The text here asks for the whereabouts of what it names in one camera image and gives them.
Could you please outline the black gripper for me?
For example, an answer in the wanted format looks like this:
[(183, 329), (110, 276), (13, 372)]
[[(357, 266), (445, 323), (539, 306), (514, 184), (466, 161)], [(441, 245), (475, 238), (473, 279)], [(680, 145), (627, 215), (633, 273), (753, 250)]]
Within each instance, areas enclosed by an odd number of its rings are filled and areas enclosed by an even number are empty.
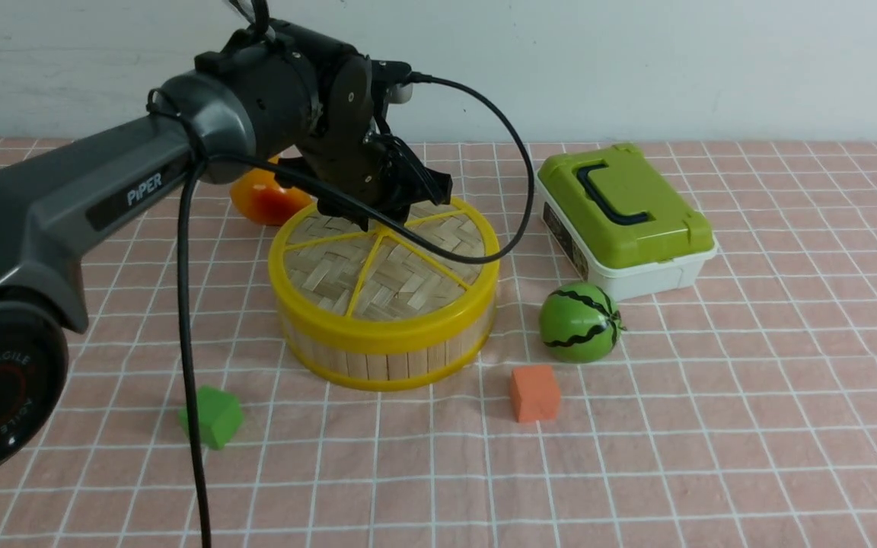
[(347, 46), (323, 52), (285, 48), (282, 54), (295, 67), (302, 62), (310, 66), (319, 114), (309, 134), (296, 145), (299, 156), (281, 156), (279, 166), (358, 199), (317, 198), (319, 214), (368, 231), (369, 207), (396, 209), (397, 223), (405, 223), (418, 202), (451, 204), (450, 174), (426, 167), (404, 140), (397, 140), (396, 153), (392, 145), (370, 136), (375, 109), (383, 101), (373, 94), (372, 59)]

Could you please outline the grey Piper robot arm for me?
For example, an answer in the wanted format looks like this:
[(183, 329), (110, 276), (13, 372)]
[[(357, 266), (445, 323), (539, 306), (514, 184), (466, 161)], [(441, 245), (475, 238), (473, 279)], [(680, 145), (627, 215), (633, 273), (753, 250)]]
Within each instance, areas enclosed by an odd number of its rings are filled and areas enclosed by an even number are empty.
[(271, 20), (150, 91), (144, 116), (0, 169), (0, 466), (39, 432), (69, 370), (64, 333), (88, 313), (81, 263), (192, 177), (226, 184), (289, 147), (283, 180), (319, 212), (367, 228), (448, 204), (449, 174), (424, 166), (385, 124), (411, 68)]

